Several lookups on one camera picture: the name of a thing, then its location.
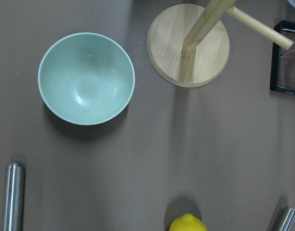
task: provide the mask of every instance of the metal cylinder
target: metal cylinder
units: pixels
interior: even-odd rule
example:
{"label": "metal cylinder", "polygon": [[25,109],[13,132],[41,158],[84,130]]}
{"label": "metal cylinder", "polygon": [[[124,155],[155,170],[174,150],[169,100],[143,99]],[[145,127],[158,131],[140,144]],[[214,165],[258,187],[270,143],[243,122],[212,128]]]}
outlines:
{"label": "metal cylinder", "polygon": [[25,168],[11,162],[6,168],[2,231],[21,231]]}
{"label": "metal cylinder", "polygon": [[282,214],[276,231],[289,231],[295,219],[295,209],[287,206]]}

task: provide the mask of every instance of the round wooden base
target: round wooden base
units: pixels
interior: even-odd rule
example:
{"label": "round wooden base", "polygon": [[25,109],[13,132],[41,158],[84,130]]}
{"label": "round wooden base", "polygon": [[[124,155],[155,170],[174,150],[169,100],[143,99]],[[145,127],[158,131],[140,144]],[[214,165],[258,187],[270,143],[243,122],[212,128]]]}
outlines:
{"label": "round wooden base", "polygon": [[181,71],[183,41],[204,7],[180,4],[161,12],[151,24],[147,53],[155,70],[169,82],[181,87],[199,87],[214,80],[225,68],[229,56],[229,38],[219,21],[197,46],[193,64]]}

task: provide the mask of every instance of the lemon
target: lemon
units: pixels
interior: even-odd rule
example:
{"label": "lemon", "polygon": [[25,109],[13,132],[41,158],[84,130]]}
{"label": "lemon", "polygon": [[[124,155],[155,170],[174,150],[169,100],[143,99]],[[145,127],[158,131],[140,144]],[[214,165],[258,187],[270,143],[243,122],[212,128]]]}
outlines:
{"label": "lemon", "polygon": [[171,223],[169,231],[207,231],[207,229],[202,221],[186,213]]}

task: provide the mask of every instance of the gray table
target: gray table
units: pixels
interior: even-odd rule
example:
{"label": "gray table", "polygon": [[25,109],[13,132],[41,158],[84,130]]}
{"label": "gray table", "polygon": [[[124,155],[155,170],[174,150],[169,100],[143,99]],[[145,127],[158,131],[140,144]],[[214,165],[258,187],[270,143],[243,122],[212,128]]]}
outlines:
{"label": "gray table", "polygon": [[[164,231],[186,212],[209,231],[269,231],[281,208],[295,208],[295,95],[269,91],[269,40],[226,15],[228,64],[195,89],[150,64],[151,22],[185,2],[207,4],[0,1],[0,228],[13,160],[26,166],[24,231]],[[236,6],[269,27],[295,22],[286,0]],[[84,31],[117,41],[136,72],[129,106],[91,127],[53,115],[37,85],[46,50]]]}

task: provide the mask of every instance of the light green bowl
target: light green bowl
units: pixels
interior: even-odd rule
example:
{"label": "light green bowl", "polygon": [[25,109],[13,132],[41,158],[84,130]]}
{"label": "light green bowl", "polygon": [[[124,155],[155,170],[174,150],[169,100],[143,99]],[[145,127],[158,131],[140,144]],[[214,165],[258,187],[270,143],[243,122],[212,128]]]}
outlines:
{"label": "light green bowl", "polygon": [[65,121],[95,125],[117,116],[134,91],[134,67],[115,41],[77,33],[56,42],[38,70],[38,87],[48,108]]}

